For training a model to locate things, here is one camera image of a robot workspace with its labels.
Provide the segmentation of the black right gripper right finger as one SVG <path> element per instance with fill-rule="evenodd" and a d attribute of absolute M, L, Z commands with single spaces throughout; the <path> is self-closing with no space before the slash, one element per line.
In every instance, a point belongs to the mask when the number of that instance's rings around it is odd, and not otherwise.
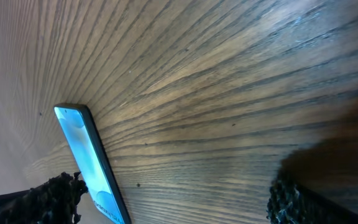
<path fill-rule="evenodd" d="M 358 214 L 278 174 L 270 187 L 267 219 L 274 224 L 358 224 Z"/>

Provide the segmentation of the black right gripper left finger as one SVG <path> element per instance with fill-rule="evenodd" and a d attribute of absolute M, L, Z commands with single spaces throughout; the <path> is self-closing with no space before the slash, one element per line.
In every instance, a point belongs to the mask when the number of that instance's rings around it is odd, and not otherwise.
<path fill-rule="evenodd" d="M 0 224 L 79 223 L 77 206 L 88 193 L 79 176 L 62 172 L 36 188 L 0 195 Z"/>

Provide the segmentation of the blue Galaxy smartphone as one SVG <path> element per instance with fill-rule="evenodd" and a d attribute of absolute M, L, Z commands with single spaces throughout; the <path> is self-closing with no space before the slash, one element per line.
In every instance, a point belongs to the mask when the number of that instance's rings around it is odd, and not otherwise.
<path fill-rule="evenodd" d="M 53 108 L 95 207 L 114 223 L 132 223 L 90 109 L 70 103 Z"/>

